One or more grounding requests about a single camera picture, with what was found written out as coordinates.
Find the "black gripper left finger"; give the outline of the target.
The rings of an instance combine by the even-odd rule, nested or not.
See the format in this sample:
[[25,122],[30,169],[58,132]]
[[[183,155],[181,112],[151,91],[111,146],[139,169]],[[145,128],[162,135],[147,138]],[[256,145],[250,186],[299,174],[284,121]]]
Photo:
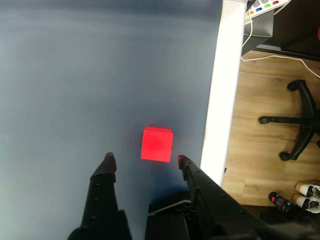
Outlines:
[[118,209],[115,187],[116,160],[108,152],[90,177],[82,221],[69,240],[130,240],[128,220]]

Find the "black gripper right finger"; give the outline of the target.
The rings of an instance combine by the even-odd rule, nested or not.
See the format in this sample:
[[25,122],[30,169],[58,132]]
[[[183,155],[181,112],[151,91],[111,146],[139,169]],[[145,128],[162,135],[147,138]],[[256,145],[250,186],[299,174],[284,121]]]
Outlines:
[[242,207],[192,160],[178,156],[204,240],[274,240],[276,234]]

